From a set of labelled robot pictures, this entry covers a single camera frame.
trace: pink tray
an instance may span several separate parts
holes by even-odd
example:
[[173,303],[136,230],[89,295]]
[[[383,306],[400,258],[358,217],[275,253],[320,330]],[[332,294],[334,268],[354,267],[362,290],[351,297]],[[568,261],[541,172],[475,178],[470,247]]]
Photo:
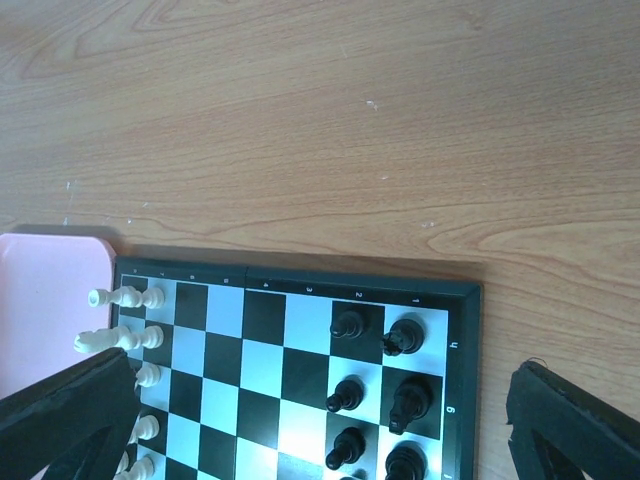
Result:
[[109,325],[87,295],[111,289],[114,256],[92,237],[0,235],[0,398],[88,358],[73,340]]

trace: wood grain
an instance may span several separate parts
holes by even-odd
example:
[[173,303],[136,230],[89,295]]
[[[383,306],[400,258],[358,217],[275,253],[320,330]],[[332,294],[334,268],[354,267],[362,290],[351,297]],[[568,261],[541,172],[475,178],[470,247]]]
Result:
[[0,229],[481,280],[511,479],[531,356],[640,418],[639,72],[635,0],[2,0]]

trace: black chess piece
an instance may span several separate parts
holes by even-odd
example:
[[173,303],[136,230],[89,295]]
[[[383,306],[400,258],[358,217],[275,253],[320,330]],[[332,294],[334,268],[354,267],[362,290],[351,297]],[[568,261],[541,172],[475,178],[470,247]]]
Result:
[[340,410],[354,410],[364,398],[364,389],[356,380],[346,379],[341,381],[335,389],[335,393],[327,398],[326,406],[330,412]]
[[394,448],[384,464],[385,480],[422,480],[427,470],[424,458],[413,448],[399,445]]
[[364,453],[364,437],[355,427],[344,429],[333,442],[333,450],[325,459],[325,465],[338,470],[345,463],[356,463]]
[[358,338],[364,332],[364,318],[355,310],[346,310],[336,315],[329,331],[335,338]]
[[409,423],[427,414],[430,406],[429,387],[420,379],[405,380],[393,395],[393,408],[389,412],[389,431],[402,435]]
[[382,351],[395,357],[401,353],[417,352],[424,342],[422,326],[410,318],[401,318],[391,326],[389,333],[382,337]]

